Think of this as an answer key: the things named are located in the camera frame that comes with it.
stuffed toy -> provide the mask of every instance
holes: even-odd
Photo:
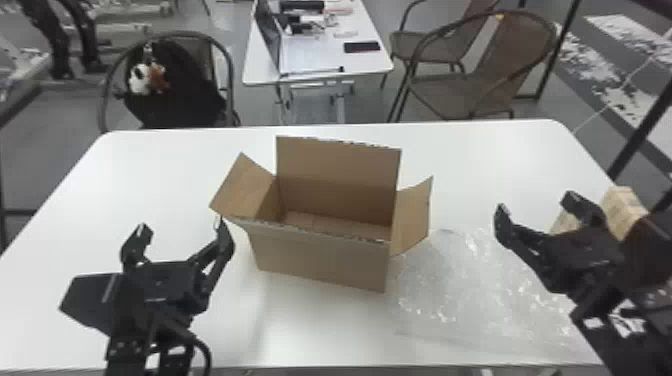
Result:
[[[165,78],[166,68],[152,62],[149,65],[140,63],[131,69],[128,78],[128,87],[133,94],[149,95],[152,92],[163,94],[170,89],[170,83]]]

cardboard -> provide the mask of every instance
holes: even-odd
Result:
[[[429,230],[432,178],[397,191],[401,150],[278,137],[273,175],[240,154],[210,207],[261,270],[385,291],[391,256]]]
[[[649,213],[630,187],[610,188],[602,198],[600,207],[607,216],[609,231],[619,241],[625,239],[632,226]],[[551,234],[560,234],[578,228],[579,222],[576,218],[563,210],[551,227],[550,232]]]

bubble wrap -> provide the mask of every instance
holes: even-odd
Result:
[[[392,260],[388,297],[399,332],[505,353],[585,355],[568,318],[573,303],[548,293],[492,234],[439,230]]]

black bag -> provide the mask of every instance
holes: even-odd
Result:
[[[124,104],[143,128],[212,127],[225,113],[226,100],[216,84],[206,78],[203,67],[178,43],[165,39],[152,42],[152,55],[166,68],[170,88],[162,93],[134,94],[128,87],[132,69],[144,62],[144,46],[137,47],[126,60]]]

black chair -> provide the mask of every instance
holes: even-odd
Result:
[[[233,108],[234,68],[231,55],[228,53],[228,51],[224,46],[222,46],[219,42],[217,42],[209,35],[194,31],[174,31],[174,32],[156,34],[147,39],[135,43],[130,48],[128,48],[124,53],[122,53],[119,56],[119,58],[112,64],[112,66],[110,67],[110,69],[106,74],[103,83],[103,89],[101,94],[102,98],[98,108],[98,128],[100,129],[101,133],[109,132],[106,115],[109,104],[109,98],[111,95],[116,96],[118,99],[121,99],[122,97],[126,98],[125,104],[127,105],[127,107],[129,107],[131,112],[135,113],[138,110],[137,103],[134,102],[134,107],[130,108],[128,96],[124,97],[118,94],[119,91],[123,91],[121,90],[120,86],[127,87],[126,82],[127,77],[124,74],[121,75],[121,79],[124,82],[121,84],[115,83],[115,79],[118,79],[117,73],[119,67],[125,66],[126,70],[128,70],[129,65],[128,58],[133,53],[135,53],[138,48],[141,49],[149,42],[166,41],[166,40],[174,42],[178,44],[180,47],[184,48],[184,50],[186,50],[189,53],[191,58],[193,58],[194,61],[198,63],[199,67],[202,70],[201,73],[203,74],[203,78],[205,78],[205,80],[207,80],[208,82],[212,83],[212,85],[214,85],[215,87],[217,86],[217,82],[215,73],[215,59],[212,53],[212,47],[214,46],[219,52],[221,52],[227,64],[227,79],[226,79],[227,82],[226,87],[220,87],[218,88],[218,90],[225,97],[226,104],[225,107],[222,108],[220,116],[218,116],[218,121],[212,124],[211,126],[239,127],[241,125],[240,117]],[[174,108],[166,109],[165,107],[162,107],[160,103],[155,103],[151,99],[148,99],[147,103],[148,103],[147,111],[156,112],[161,110],[176,110]]]

